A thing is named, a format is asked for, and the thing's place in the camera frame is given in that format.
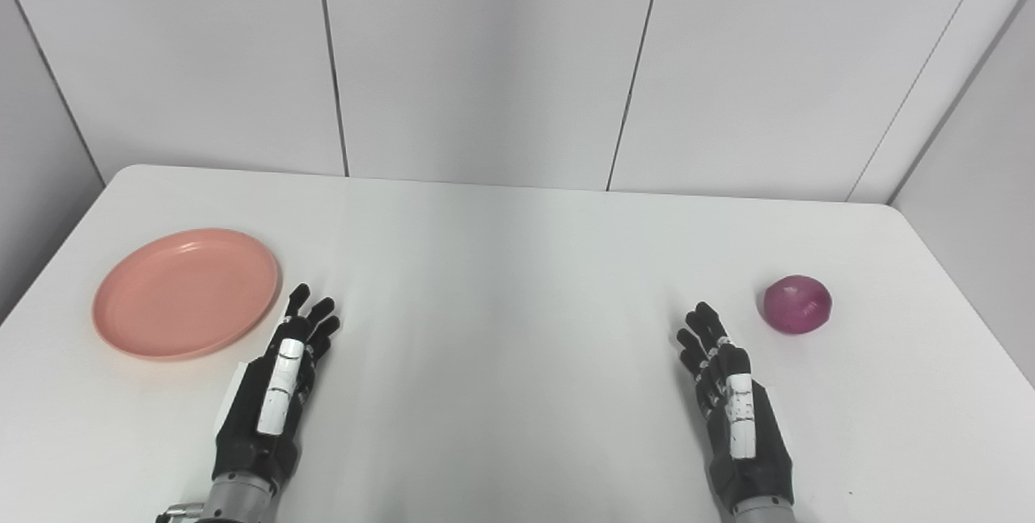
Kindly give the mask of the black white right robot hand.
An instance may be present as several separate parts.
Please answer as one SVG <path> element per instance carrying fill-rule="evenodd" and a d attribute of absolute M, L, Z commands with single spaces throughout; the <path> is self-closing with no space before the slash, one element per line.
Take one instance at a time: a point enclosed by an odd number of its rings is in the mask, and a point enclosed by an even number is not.
<path fill-rule="evenodd" d="M 720 315 L 700 302 L 676 335 L 679 360 L 694 380 L 715 497 L 736 522 L 795 522 L 792 459 L 750 354 L 737 346 Z"/>

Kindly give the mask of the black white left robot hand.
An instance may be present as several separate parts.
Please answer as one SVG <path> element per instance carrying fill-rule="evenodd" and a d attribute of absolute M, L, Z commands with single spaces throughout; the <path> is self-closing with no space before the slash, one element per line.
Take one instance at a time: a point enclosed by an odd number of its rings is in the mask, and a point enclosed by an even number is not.
<path fill-rule="evenodd" d="M 329 296 L 306 313 L 310 286 L 301 283 L 289 295 L 264 353 L 245 365 L 217 434 L 212 480 L 250 474 L 274 492 L 295 475 L 301 446 L 298 429 L 318 375 L 318 365 L 341 328 Z"/>

